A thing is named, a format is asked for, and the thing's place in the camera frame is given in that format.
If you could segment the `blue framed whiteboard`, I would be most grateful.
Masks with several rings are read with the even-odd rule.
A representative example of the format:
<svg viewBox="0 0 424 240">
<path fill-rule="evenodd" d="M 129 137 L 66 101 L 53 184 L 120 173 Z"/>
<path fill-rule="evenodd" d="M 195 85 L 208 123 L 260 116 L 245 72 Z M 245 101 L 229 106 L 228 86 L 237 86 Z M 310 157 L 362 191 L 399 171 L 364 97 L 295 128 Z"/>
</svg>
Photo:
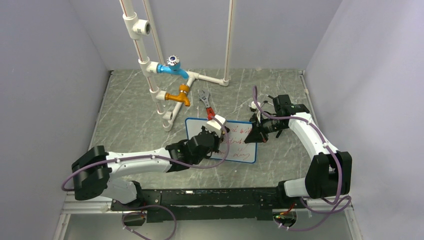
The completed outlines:
<svg viewBox="0 0 424 240">
<path fill-rule="evenodd" d="M 201 127 L 207 123 L 206 118 L 188 117 L 185 120 L 186 134 L 190 139 L 201 132 Z M 257 144 L 245 143 L 245 139 L 252 130 L 252 124 L 247 121 L 228 120 L 225 124 L 229 128 L 229 153 L 227 161 L 253 164 L 257 160 Z"/>
</svg>

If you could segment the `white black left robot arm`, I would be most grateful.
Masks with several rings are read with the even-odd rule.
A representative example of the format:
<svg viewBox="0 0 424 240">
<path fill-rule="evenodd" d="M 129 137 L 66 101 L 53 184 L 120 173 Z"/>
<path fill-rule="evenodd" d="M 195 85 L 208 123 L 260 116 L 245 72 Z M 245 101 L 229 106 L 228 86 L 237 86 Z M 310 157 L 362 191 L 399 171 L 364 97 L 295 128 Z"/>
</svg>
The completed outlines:
<svg viewBox="0 0 424 240">
<path fill-rule="evenodd" d="M 125 181 L 123 177 L 200 168 L 202 160 L 219 152 L 226 136 L 224 130 L 210 131 L 203 126 L 190 139 L 152 151 L 116 153 L 107 152 L 102 145 L 94 146 L 71 165 L 71 191 L 77 201 L 103 196 L 137 210 L 144 203 L 142 187 L 137 181 Z"/>
</svg>

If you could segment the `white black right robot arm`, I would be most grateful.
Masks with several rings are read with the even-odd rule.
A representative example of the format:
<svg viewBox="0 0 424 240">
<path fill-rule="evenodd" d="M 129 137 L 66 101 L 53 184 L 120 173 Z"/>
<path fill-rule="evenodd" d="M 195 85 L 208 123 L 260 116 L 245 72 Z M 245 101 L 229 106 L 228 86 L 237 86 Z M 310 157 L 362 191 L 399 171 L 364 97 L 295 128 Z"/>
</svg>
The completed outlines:
<svg viewBox="0 0 424 240">
<path fill-rule="evenodd" d="M 263 110 L 257 99 L 250 104 L 250 111 L 253 113 L 250 118 L 252 127 L 244 142 L 266 143 L 270 133 L 280 136 L 284 130 L 291 130 L 310 158 L 305 177 L 278 183 L 276 203 L 287 208 L 295 198 L 310 198 L 336 205 L 341 196 L 350 191 L 351 155 L 330 143 L 304 104 L 292 103 L 286 94 L 272 97 L 271 100 L 273 113 Z"/>
</svg>

